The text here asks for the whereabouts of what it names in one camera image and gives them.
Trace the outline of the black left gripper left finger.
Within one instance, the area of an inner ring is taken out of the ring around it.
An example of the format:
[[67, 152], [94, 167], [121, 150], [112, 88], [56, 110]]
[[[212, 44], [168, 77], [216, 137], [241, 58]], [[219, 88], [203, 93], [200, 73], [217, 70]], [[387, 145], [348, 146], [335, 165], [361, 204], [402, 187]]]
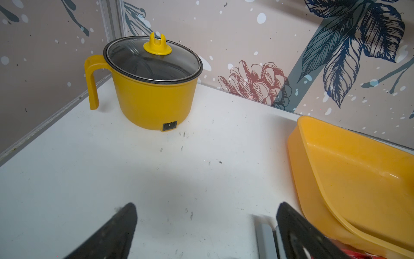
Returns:
[[126, 204], [68, 259], [126, 259], [129, 256], [138, 215], [133, 203]]

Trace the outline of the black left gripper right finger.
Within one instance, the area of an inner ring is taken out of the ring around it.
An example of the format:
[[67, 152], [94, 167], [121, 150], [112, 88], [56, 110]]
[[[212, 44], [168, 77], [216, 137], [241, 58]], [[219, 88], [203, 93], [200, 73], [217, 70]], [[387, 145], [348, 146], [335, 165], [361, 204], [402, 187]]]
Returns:
[[306, 259], [306, 251], [312, 259], [349, 258], [288, 203], [279, 205], [276, 219], [288, 259]]

